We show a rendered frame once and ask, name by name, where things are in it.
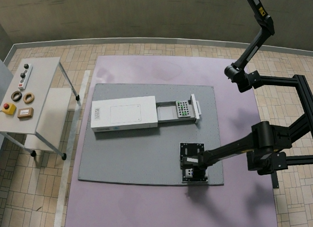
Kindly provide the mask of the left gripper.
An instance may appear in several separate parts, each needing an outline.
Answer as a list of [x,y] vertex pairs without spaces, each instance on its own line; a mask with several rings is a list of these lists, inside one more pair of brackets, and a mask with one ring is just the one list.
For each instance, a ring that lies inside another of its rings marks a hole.
[[193,179],[204,179],[205,170],[200,170],[199,172],[193,172]]

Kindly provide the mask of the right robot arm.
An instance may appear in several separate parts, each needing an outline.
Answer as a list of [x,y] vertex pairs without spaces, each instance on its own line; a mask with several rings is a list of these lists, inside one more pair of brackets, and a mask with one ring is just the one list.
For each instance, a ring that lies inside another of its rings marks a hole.
[[244,71],[246,65],[262,46],[262,44],[267,40],[267,38],[275,34],[273,20],[271,16],[269,16],[265,11],[261,1],[247,1],[255,13],[254,17],[257,23],[261,27],[260,32],[244,51],[244,53],[240,56],[240,58],[236,62],[232,62],[231,65],[228,65],[224,69],[224,74],[228,77],[228,79],[231,79],[232,83],[237,84],[239,91],[242,91],[251,86],[247,73]]

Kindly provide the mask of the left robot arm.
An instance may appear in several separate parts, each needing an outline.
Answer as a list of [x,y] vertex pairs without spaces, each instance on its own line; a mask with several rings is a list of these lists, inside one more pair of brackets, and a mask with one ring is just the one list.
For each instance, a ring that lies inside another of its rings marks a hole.
[[272,173],[271,155],[280,149],[290,149],[292,144],[289,137],[288,127],[261,121],[252,125],[251,133],[242,139],[213,150],[198,152],[198,156],[182,157],[180,169],[193,168],[193,172],[199,172],[220,160],[246,153],[248,171],[257,171],[258,174]]

